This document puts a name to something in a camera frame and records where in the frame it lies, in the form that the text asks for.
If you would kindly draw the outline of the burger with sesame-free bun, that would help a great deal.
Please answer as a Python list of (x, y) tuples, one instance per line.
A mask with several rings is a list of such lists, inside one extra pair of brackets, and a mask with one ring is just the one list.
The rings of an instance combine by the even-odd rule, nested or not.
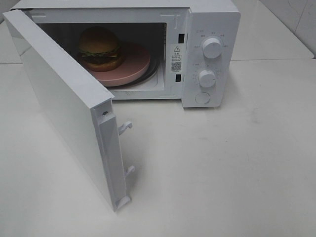
[(77, 60), (88, 70), (106, 72), (120, 66), (125, 55), (117, 36), (106, 28), (96, 26), (81, 33)]

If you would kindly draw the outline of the lower white dial knob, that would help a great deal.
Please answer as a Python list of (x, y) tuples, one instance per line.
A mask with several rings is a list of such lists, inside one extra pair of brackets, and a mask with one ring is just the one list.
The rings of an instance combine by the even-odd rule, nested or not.
[(201, 87), (209, 88), (215, 85), (216, 78), (212, 70), (202, 70), (198, 75), (198, 82)]

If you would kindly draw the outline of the white microwave oven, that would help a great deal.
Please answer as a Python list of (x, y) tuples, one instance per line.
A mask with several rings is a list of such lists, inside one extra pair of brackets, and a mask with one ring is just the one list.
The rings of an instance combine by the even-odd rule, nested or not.
[[(145, 46), (159, 60), (158, 71), (136, 86), (104, 86), (113, 100), (180, 99), (185, 108), (221, 104), (240, 20), (230, 0), (22, 0), (12, 10), (27, 14), (82, 67), (77, 45), (86, 28), (103, 26), (123, 41)], [(215, 59), (202, 51), (209, 36), (223, 43)], [(202, 70), (215, 73), (214, 86), (199, 85)], [(196, 103), (201, 92), (210, 94), (208, 104)]]

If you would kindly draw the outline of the white dial knob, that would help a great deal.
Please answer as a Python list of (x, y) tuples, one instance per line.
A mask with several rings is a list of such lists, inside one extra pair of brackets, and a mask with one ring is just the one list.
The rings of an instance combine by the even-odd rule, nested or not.
[(217, 36), (209, 36), (201, 43), (203, 54), (208, 59), (215, 59), (222, 53), (223, 43)]
[(209, 88), (215, 85), (216, 78), (212, 70), (202, 70), (198, 75), (198, 82), (201, 87)]

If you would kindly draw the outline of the glass microwave turntable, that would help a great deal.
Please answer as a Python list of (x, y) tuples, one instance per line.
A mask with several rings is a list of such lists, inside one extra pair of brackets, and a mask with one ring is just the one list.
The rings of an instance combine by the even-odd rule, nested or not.
[(159, 60), (156, 58), (151, 59), (148, 69), (146, 70), (146, 72), (142, 76), (140, 76), (140, 78), (138, 78), (132, 82), (129, 82), (127, 84), (124, 84), (124, 85), (106, 86), (106, 88), (119, 89), (119, 88), (131, 87), (131, 86), (136, 86), (138, 84), (141, 84), (141, 83), (149, 80), (157, 72), (158, 67), (159, 67)]

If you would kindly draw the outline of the pink round plate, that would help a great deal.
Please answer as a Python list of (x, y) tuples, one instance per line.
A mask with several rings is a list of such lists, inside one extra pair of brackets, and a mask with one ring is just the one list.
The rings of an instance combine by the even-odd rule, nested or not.
[(105, 87), (121, 86), (133, 82), (144, 75), (149, 68), (151, 56), (144, 46), (124, 42), (122, 53), (125, 60), (117, 68), (106, 72), (90, 71)]

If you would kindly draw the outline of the round white door button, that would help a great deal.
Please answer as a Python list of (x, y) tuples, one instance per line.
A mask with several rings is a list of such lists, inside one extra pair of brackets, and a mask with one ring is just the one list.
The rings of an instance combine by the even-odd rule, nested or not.
[(208, 104), (210, 99), (211, 99), (210, 94), (206, 92), (201, 92), (195, 97), (196, 103), (202, 104), (202, 105)]

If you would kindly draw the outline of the white microwave door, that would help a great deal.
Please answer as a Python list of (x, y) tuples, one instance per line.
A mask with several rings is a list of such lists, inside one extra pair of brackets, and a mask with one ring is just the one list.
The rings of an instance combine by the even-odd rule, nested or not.
[(4, 14), (38, 102), (84, 167), (94, 186), (117, 211), (130, 202), (113, 95), (21, 10)]

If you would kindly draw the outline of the upper white dial knob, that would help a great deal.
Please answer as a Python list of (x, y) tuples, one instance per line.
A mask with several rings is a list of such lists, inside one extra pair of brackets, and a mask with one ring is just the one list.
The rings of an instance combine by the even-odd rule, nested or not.
[(201, 43), (203, 54), (208, 59), (215, 59), (222, 53), (223, 43), (217, 36), (209, 36)]

